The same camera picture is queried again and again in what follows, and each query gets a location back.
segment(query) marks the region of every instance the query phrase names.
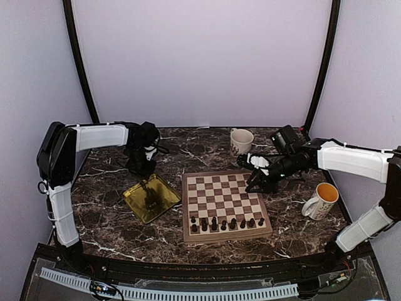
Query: white mug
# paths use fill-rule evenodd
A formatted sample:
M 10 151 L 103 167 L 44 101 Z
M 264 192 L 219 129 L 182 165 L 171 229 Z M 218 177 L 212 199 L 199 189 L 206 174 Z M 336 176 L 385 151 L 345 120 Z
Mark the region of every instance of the white mug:
M 315 221 L 323 219 L 338 200 L 338 190 L 329 183 L 320 183 L 312 198 L 303 205 L 302 215 Z
M 253 134 L 244 129 L 231 130 L 230 163 L 236 167 L 238 155 L 247 154 L 252 147 Z

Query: marble table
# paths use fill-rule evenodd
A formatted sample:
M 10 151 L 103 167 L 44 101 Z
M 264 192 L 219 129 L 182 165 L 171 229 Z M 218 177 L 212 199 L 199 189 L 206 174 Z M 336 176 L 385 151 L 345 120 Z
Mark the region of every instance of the marble table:
M 275 152 L 268 137 L 276 129 L 254 128 L 253 152 Z M 235 169 L 229 163 L 230 129 L 160 129 L 160 145 L 170 154 L 157 154 L 156 172 L 181 192 L 185 172 Z M 138 181 L 120 166 L 123 147 L 93 149 L 73 192 L 75 221 L 85 253 L 153 263 L 227 264 L 294 258 L 323 251 L 325 243 L 346 225 L 335 205 L 322 221 L 301 215 L 301 208 L 317 184 L 320 171 L 280 182 L 277 194 L 264 202 L 273 227 L 272 237 L 187 246 L 182 234 L 181 204 L 150 224 L 142 224 L 123 200 L 123 192 Z

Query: purple wall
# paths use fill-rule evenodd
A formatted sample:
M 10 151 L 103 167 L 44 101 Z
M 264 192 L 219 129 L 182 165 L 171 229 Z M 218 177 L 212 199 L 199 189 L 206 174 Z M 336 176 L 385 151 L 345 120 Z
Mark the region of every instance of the purple wall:
M 393 149 L 401 145 L 401 2 L 342 1 L 333 56 L 312 137 Z M 384 186 L 332 173 L 354 220 Z M 401 226 L 372 241 L 392 300 L 401 300 Z
M 61 1 L 0 2 L 0 299 L 19 300 L 51 231 L 36 154 L 52 121 L 88 123 Z
M 74 1 L 102 121 L 301 126 L 331 1 Z

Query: black frame pole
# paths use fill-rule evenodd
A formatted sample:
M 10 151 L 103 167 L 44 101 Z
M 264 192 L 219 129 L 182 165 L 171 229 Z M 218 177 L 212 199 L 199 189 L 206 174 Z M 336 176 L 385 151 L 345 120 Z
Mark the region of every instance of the black frame pole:
M 99 115 L 96 111 L 95 103 L 90 91 L 88 79 L 86 77 L 85 67 L 81 56 L 80 45 L 78 43 L 78 36 L 76 34 L 74 14 L 71 0 L 63 0 L 65 21 L 67 23 L 68 36 L 70 37 L 71 50 L 73 52 L 76 71 L 80 78 L 83 96 L 85 98 L 86 106 L 88 107 L 90 117 L 94 124 L 99 124 Z
M 340 13 L 340 4 L 341 0 L 333 0 L 331 2 L 330 20 L 328 23 L 325 49 L 323 51 L 323 57 L 321 59 L 319 75 L 316 81 L 315 91 L 313 92 L 312 101 L 309 107 L 308 115 L 306 116 L 305 124 L 302 126 L 302 133 L 304 135 L 309 134 L 309 131 L 313 123 L 313 119 L 315 118 L 316 111 L 318 110 L 321 93 L 323 91 L 323 85 L 325 84 L 326 80 L 328 65 L 330 63 L 331 52 L 333 50 L 338 16 Z

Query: wooden chessboard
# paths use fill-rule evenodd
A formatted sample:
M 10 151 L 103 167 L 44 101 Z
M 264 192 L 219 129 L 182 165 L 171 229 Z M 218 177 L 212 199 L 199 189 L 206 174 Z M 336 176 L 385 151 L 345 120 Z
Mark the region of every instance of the wooden chessboard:
M 184 242 L 217 243 L 226 240 L 245 240 L 269 237 L 273 232 L 262 196 L 258 193 L 246 193 L 246 180 L 250 176 L 247 170 L 200 172 L 184 174 L 182 178 L 182 215 Z M 192 231 L 191 218 L 195 218 L 197 231 Z M 217 230 L 211 230 L 212 218 L 217 218 Z M 208 221 L 206 231 L 202 231 L 201 221 Z M 231 220 L 237 220 L 236 227 L 230 229 Z M 248 221 L 254 218 L 255 224 L 249 227 Z M 246 220 L 245 228 L 241 221 Z M 222 221 L 227 221 L 227 228 L 221 230 Z

